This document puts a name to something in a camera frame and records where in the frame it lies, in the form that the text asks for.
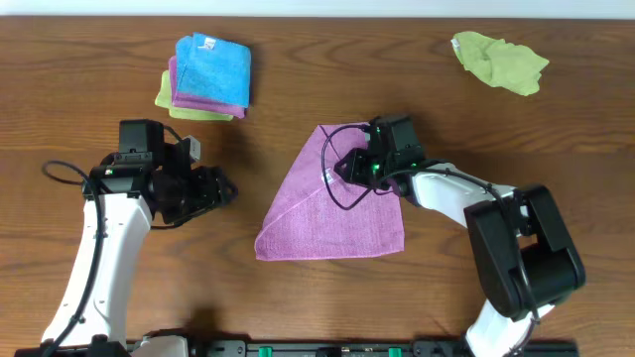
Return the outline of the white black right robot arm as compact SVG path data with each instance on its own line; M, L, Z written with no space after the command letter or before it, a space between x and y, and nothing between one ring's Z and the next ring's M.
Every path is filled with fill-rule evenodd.
M585 270L550 191L517 188L430 159L408 115L356 125L366 145L334 166L366 193L393 193L467 230L486 301L459 339L413 342L412 356L576 356L572 342L535 342L546 314L585 284Z

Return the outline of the purple microfiber cloth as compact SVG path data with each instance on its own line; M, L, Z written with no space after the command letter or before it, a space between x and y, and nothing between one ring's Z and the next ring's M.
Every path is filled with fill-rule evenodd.
M261 261L374 258L405 248L398 196L378 195L348 184L333 166L362 132L319 125L297 155L255 240Z

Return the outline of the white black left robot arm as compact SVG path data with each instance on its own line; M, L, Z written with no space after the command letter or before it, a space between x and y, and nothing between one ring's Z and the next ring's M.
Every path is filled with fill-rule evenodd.
M123 120L119 144L79 171L83 229L60 306L39 346L19 356L131 356L126 317L137 257L153 220L170 230L230 203L237 187L221 168L199 164L194 136L149 119Z

